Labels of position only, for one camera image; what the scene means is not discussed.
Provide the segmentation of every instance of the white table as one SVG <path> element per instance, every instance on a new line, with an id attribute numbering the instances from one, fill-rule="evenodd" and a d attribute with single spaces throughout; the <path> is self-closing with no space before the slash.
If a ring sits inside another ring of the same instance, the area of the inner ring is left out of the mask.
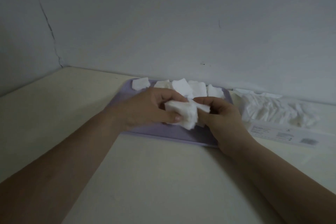
<path id="1" fill-rule="evenodd" d="M 0 98 L 0 181 L 100 111 L 130 78 L 65 68 Z M 336 107 L 317 107 L 317 129 L 335 134 Z M 336 149 L 257 140 L 336 192 Z M 281 221 L 217 149 L 121 134 L 64 223 Z"/>

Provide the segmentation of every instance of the wall crack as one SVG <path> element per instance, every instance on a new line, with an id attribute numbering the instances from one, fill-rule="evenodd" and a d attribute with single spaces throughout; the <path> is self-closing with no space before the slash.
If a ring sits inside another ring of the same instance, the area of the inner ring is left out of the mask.
<path id="1" fill-rule="evenodd" d="M 54 44 L 55 55 L 56 55 L 57 58 L 58 58 L 58 63 L 59 63 L 59 65 L 63 68 L 63 65 L 61 64 L 61 61 L 63 61 L 63 59 L 62 59 L 62 58 L 60 57 L 60 55 L 58 55 L 58 53 L 57 53 L 56 39 L 55 39 L 55 36 L 54 36 L 53 29 L 52 29 L 52 27 L 51 27 L 51 25 L 50 25 L 50 23 L 49 23 L 49 21 L 48 21 L 48 17 L 47 17 L 47 15 L 46 15 L 45 12 L 44 12 L 44 9 L 43 9 L 41 0 L 38 0 L 38 1 L 39 1 L 39 4 L 40 4 L 41 11 L 42 11 L 42 13 L 43 13 L 43 15 L 44 15 L 44 18 L 45 18 L 45 20 L 46 20 L 46 22 L 47 22 L 47 24 L 48 24 L 48 27 L 49 27 L 51 36 L 52 36 L 52 38 L 53 38 L 53 44 Z"/>

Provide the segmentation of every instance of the white wall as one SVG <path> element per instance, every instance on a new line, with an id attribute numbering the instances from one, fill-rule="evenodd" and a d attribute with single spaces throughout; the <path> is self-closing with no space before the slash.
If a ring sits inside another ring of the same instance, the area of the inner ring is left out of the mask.
<path id="1" fill-rule="evenodd" d="M 335 0 L 41 0 L 70 66 L 336 103 Z"/>
<path id="2" fill-rule="evenodd" d="M 61 68 L 38 0 L 0 0 L 0 96 Z"/>

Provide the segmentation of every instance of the finger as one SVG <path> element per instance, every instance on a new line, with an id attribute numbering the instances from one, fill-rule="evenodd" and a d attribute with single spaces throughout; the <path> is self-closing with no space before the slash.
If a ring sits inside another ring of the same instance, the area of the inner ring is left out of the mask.
<path id="1" fill-rule="evenodd" d="M 209 105 L 213 110 L 218 113 L 223 112 L 231 104 L 224 99 L 216 97 L 198 97 L 193 99 L 195 102 L 203 105 Z"/>
<path id="2" fill-rule="evenodd" d="M 188 100 L 172 89 L 153 88 L 152 92 L 155 96 L 156 103 L 160 104 L 169 100 L 176 100 L 180 102 L 188 102 Z"/>
<path id="3" fill-rule="evenodd" d="M 153 115 L 153 122 L 177 123 L 181 121 L 182 116 L 176 112 L 167 112 L 157 108 Z"/>
<path id="4" fill-rule="evenodd" d="M 201 109 L 197 109 L 197 114 L 198 114 L 198 121 L 204 123 L 205 125 L 208 125 L 210 114 L 208 114 L 205 111 L 202 111 Z"/>

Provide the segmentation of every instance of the purple tray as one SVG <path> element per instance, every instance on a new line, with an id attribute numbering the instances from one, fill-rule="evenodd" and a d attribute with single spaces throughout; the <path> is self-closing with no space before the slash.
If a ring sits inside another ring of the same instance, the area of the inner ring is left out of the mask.
<path id="1" fill-rule="evenodd" d="M 114 98 L 110 101 L 109 105 L 115 105 L 116 103 L 128 99 L 143 90 L 133 90 L 132 89 L 132 81 L 133 79 L 127 80 L 124 85 L 121 87 L 120 91 L 114 96 Z M 156 80 L 149 80 L 150 86 L 153 87 L 157 82 Z M 226 101 L 232 103 L 232 98 L 227 89 L 222 88 L 224 92 L 224 96 Z M 153 137 L 171 141 L 178 141 L 184 143 L 197 144 L 202 146 L 210 146 L 217 147 L 217 140 L 213 137 L 210 129 L 208 127 L 200 127 L 196 126 L 192 130 L 187 130 L 177 125 L 170 124 L 151 124 L 147 126 L 136 127 L 128 132 L 124 132 L 133 135 Z"/>

